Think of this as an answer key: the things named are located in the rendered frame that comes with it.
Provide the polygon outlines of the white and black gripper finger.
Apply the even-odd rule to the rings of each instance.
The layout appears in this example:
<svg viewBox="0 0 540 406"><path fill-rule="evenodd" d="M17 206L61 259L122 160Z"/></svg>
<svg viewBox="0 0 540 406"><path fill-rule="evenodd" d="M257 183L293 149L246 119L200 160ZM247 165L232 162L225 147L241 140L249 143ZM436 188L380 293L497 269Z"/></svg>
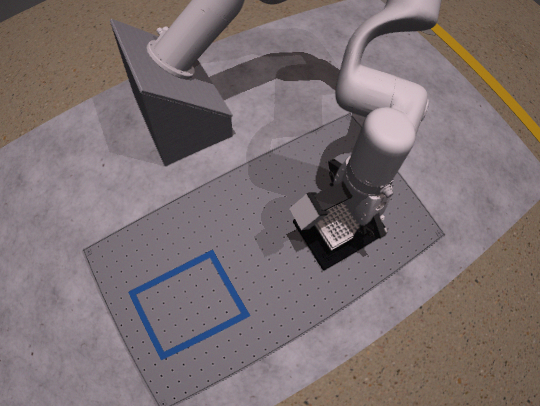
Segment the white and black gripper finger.
<svg viewBox="0 0 540 406"><path fill-rule="evenodd" d="M334 181L334 177L336 175L336 171L338 171L338 169L340 168L340 166L342 165L340 162L338 162L337 160L335 159L332 159L330 161L328 161L328 164L329 164L329 169L330 169L330 172L329 172L329 176L331 178L331 183L330 183L330 187L334 186L333 185L333 181Z"/></svg>
<svg viewBox="0 0 540 406"><path fill-rule="evenodd" d="M379 239L386 236L386 232L379 213L373 216L372 221L370 221L365 226L360 225L360 228L357 229L357 231L353 235L353 238L356 239L360 236L360 238L362 239L367 235L371 236L372 238L376 237Z"/></svg>

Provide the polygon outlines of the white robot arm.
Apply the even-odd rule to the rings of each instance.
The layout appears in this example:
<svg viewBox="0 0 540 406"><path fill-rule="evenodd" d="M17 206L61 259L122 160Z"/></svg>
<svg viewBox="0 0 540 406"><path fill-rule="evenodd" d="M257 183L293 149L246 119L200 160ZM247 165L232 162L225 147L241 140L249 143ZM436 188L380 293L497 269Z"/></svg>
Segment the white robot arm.
<svg viewBox="0 0 540 406"><path fill-rule="evenodd" d="M419 84L362 66L363 52L378 36L433 28L441 1L387 0L382 11L356 29L346 46L335 98L342 109L366 117L346 169L350 183L360 192L386 198L394 194L391 184L429 106L427 91ZM156 30L160 36L148 43L148 54L168 73L191 78L193 64L243 4L244 0L192 0L170 27ZM319 193L308 192L289 209L300 229L306 230L328 215L328 209L352 197L341 182Z"/></svg>

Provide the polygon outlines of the blue tape outline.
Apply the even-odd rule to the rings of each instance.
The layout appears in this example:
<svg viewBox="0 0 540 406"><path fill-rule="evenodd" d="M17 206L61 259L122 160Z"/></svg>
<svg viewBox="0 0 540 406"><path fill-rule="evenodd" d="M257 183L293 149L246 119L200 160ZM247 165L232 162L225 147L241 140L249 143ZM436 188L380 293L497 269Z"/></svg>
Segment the blue tape outline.
<svg viewBox="0 0 540 406"><path fill-rule="evenodd" d="M208 258L210 258L212 260L216 270L218 271L221 279L223 280L225 286L227 287L230 295L232 296L232 298L233 298L234 302L236 303L237 307L239 308L241 314L239 314L239 315L225 321L224 323L222 323L222 324L220 324L220 325L218 325L218 326L216 326L216 327L214 327L214 328L212 328L212 329L210 329L210 330L208 330L208 331L206 331L206 332L204 332L204 333L202 333L202 334L200 334L200 335L198 335L198 336L196 336L196 337L194 337L192 339L189 339L189 340L187 340L187 341L185 341L185 342L183 342L183 343L181 343L181 344L179 344L179 345L177 345L177 346L175 346L175 347L173 347L173 348L171 348L171 349L164 352L136 295L143 292L143 291L145 291L145 290L147 290L147 289L149 289L149 288L151 288L151 287L153 287L153 286L155 286L155 285L157 285L157 284L159 284L159 283L161 283L161 282L163 282L163 281L165 281L165 280L167 280L167 279L169 279L169 278L171 278L171 277L173 277L173 276L175 276L175 275L177 275L177 274L179 274L179 273L181 273L181 272L183 272L183 271L185 271L185 270L187 270L187 269L189 269L189 268L191 268L191 267L193 267L193 266L195 266L195 265L197 265L197 264L199 264L200 262L202 262L202 261L204 261L204 260L206 260ZM143 285L141 285L141 286L139 286L139 287L137 287L137 288L135 288L133 290L131 290L131 291L129 291L129 295L130 295L130 297L131 297L131 299L133 301L133 304L134 304L134 306L135 306L135 308L136 308L136 310L137 310L137 312L138 312L138 314L140 316L140 319L141 319L141 321L142 321L142 323L143 323L143 325L144 325L144 327L145 327L145 329L146 329L146 331L147 331L147 333L148 333L148 335L149 335L149 337L150 337L150 339L151 339L151 341L152 341L152 343L153 343L153 345L154 345L154 347L155 347L155 349L156 349L156 351L157 351L157 353L158 353L161 360L163 360L163 359L165 359L165 358L167 358L167 357L169 357L171 355L174 355L174 354L176 354L176 353L178 353L178 352L180 352L180 351L182 351L182 350L184 350L184 349L186 349L186 348L188 348L188 347L190 347L190 346L192 346L192 345L194 345L194 344L196 344L196 343L198 343L198 342L200 342L200 341L202 341L202 340L204 340L204 339L206 339L206 338L208 338L208 337L210 337L210 336L212 336L212 335L214 335L214 334L216 334L216 333L218 333L218 332L220 332L220 331L222 331L222 330L224 330L224 329L226 329L226 328L228 328L228 327L230 327L230 326L232 326L232 325L234 325L234 324L236 324L236 323L238 323L238 322L240 322L240 321L242 321L242 320L244 320L244 319L246 319L247 317L250 316L249 312L247 311L246 307L244 306L243 302L241 301L239 295L237 294L235 288L233 287L231 281L229 280L227 274L225 273L222 265L220 264L220 262L219 262L219 260L218 260L218 258L215 255L213 250L211 250L211 251L209 251L209 252L207 252L207 253L205 253L205 254L203 254L203 255L201 255L201 256L199 256L199 257L197 257L197 258L195 258L195 259L193 259L193 260L191 260L191 261L189 261L189 262L187 262L187 263L185 263L185 264L183 264L183 265L181 265L181 266L179 266L179 267L177 267L177 268L175 268L175 269L173 269L173 270L171 270L171 271L169 271L169 272L167 272L167 273L165 273L165 274L163 274L163 275L161 275L161 276L159 276L159 277L157 277L157 278L155 278L155 279L153 279L153 280L151 280L151 281L149 281L149 282L147 282L147 283L145 283L145 284L143 284Z"/></svg>

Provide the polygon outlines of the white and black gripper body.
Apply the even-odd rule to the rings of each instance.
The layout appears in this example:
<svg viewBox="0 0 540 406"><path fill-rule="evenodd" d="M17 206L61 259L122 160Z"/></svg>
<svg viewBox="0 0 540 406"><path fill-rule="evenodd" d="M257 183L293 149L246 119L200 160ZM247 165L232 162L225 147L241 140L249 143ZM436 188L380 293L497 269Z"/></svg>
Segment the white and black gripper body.
<svg viewBox="0 0 540 406"><path fill-rule="evenodd" d="M350 155L351 156L351 155ZM343 162L343 164L338 169L333 185L336 185L340 182L344 182L352 198L345 201L345 205L355 218L355 220L362 226L368 224L373 216L379 213L380 217L383 215L386 210L390 198L386 198L383 194L371 195L365 194L357 190L349 181L347 177L347 172L345 176L345 170L347 169L347 164L350 159L350 156ZM346 179L347 178L347 179Z"/></svg>

